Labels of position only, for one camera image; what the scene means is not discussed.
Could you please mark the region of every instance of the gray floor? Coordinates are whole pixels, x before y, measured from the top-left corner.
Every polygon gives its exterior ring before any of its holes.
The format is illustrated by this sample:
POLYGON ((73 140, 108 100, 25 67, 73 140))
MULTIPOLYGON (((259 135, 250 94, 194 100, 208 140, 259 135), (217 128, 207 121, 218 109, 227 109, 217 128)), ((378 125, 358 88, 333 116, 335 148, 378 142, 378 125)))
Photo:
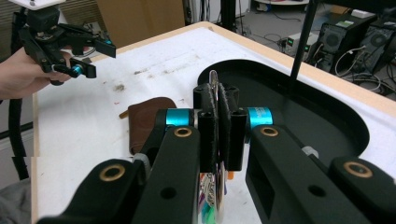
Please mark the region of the gray floor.
MULTIPOLYGON (((318 35, 323 22, 330 16, 332 6, 320 4, 318 6, 317 14, 314 24, 311 28, 311 33, 318 35)), ((252 1, 251 10, 242 17, 244 32, 247 37, 261 43, 269 48, 280 50, 276 43, 280 38, 295 35, 302 31, 304 22, 305 6, 272 6, 272 10, 268 12, 258 11, 255 2, 252 1)), ((240 19, 237 20, 238 33, 240 33, 240 19)), ((394 90, 396 85, 389 80, 386 67, 375 74, 379 78, 386 81, 394 90)), ((377 86, 376 83, 363 83, 361 86, 367 90, 373 89, 377 86)), ((396 94, 390 93, 385 97, 396 101, 396 94)))

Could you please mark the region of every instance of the black oval tray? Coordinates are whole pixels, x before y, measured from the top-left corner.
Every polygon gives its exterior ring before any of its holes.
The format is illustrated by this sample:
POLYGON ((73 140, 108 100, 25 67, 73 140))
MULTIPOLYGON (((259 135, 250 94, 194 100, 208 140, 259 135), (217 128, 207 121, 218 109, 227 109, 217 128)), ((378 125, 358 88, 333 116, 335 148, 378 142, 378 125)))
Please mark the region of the black oval tray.
POLYGON ((336 157, 360 155, 368 145, 369 132, 361 117, 322 91, 297 81, 289 93, 290 77, 248 60, 212 64, 198 77, 198 85, 208 82, 211 70, 218 72, 221 83, 239 89, 239 106, 267 106, 280 111, 289 130, 317 150, 327 166, 336 157))

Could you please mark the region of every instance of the computer tower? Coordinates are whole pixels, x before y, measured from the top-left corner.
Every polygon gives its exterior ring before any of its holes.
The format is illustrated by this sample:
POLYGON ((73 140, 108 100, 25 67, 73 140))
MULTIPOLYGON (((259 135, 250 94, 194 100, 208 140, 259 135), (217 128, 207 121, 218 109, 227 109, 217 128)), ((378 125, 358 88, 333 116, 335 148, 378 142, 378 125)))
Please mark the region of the computer tower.
POLYGON ((389 63, 396 53, 396 19, 374 21, 361 41, 354 71, 374 74, 389 63))
POLYGON ((344 14, 324 22, 317 43, 317 61, 314 62, 317 67, 335 74, 336 65, 338 72, 350 66, 354 54, 345 55, 340 62, 338 60, 345 52, 359 47, 370 23, 375 20, 376 16, 360 19, 344 14))

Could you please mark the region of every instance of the brown leather pouch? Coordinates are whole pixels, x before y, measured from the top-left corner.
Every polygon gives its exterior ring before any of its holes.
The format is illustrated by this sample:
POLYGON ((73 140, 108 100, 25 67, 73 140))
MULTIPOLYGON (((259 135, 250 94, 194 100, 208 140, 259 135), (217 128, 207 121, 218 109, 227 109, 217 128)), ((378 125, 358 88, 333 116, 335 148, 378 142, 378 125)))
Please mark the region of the brown leather pouch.
POLYGON ((176 108, 176 105, 166 97, 152 98, 140 104, 128 106, 129 149, 133 155, 140 152, 148 139, 154 128, 157 111, 167 108, 176 108))

